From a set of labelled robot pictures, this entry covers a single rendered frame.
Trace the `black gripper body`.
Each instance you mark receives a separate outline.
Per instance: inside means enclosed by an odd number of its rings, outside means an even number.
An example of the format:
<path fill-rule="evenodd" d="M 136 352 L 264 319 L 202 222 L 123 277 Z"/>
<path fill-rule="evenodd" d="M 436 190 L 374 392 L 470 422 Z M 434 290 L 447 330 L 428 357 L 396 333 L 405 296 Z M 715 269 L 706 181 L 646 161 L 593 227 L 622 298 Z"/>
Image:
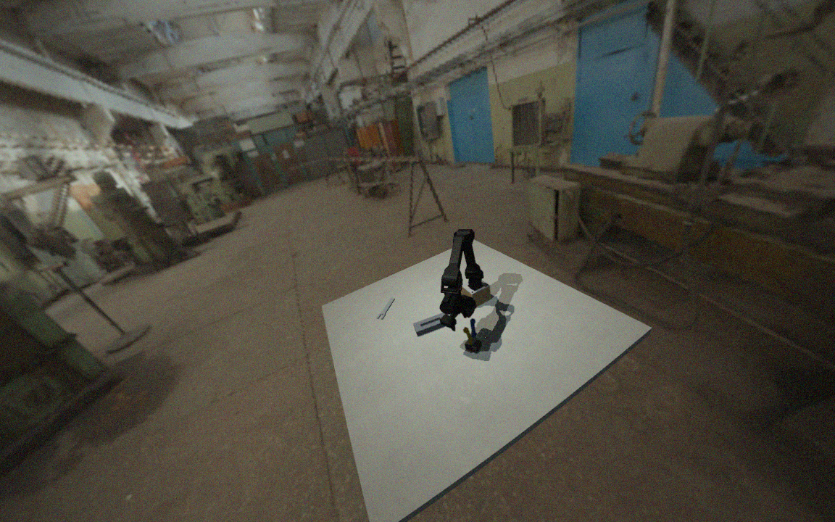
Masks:
<path fill-rule="evenodd" d="M 441 325 L 444 325 L 449 329 L 453 329 L 455 323 L 457 322 L 457 320 L 455 320 L 455 317 L 459 315 L 457 314 L 457 307 L 459 307 L 462 304 L 462 302 L 464 302 L 464 300 L 466 302 L 469 302 L 470 300 L 473 300 L 473 298 L 469 297 L 468 295 L 462 295 L 462 299 L 459 302 L 457 302 L 457 305 L 455 305 L 455 310 L 453 314 L 451 314 L 450 316 L 444 315 L 442 318 L 440 318 Z"/>

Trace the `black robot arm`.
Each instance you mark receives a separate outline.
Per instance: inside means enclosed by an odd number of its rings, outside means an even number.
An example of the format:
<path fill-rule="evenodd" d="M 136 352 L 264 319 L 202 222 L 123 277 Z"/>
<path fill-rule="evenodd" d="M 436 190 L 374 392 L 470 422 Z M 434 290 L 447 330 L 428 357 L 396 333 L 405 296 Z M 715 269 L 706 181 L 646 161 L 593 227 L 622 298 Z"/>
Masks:
<path fill-rule="evenodd" d="M 443 277 L 441 277 L 441 293 L 444 293 L 444 299 L 439 308 L 445 315 L 453 314 L 455 305 L 457 305 L 457 302 L 462 299 L 461 291 L 463 280 L 460 272 L 462 252 L 464 252 L 466 257 L 467 267 L 465 275 L 466 280 L 468 280 L 468 287 L 474 291 L 483 288 L 483 270 L 481 270 L 480 265 L 476 263 L 473 251 L 474 238 L 475 232 L 473 229 L 458 229 L 458 231 L 454 233 L 453 250 L 451 252 L 449 265 L 445 268 Z M 448 288 L 444 288 L 445 286 L 448 286 Z M 457 307 L 457 314 L 461 312 L 462 315 L 467 318 L 471 318 L 476 308 L 475 300 L 470 300 L 469 302 L 464 300 L 464 302 Z"/>

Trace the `grey forked flat bar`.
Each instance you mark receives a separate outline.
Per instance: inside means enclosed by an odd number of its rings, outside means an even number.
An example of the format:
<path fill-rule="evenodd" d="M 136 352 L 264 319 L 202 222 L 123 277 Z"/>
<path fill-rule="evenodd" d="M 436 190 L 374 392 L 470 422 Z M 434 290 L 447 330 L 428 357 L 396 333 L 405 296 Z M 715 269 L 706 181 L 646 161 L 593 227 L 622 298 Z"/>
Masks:
<path fill-rule="evenodd" d="M 383 320 L 383 318 L 386 316 L 387 310 L 390 308 L 390 305 L 392 304 L 393 301 L 394 301 L 394 299 L 392 299 L 392 298 L 390 299 L 390 301 L 388 301 L 388 303 L 384 307 L 384 310 L 382 310 L 382 312 L 380 313 L 380 315 L 378 315 L 377 318 L 380 318 L 380 316 L 382 315 L 381 320 Z"/>

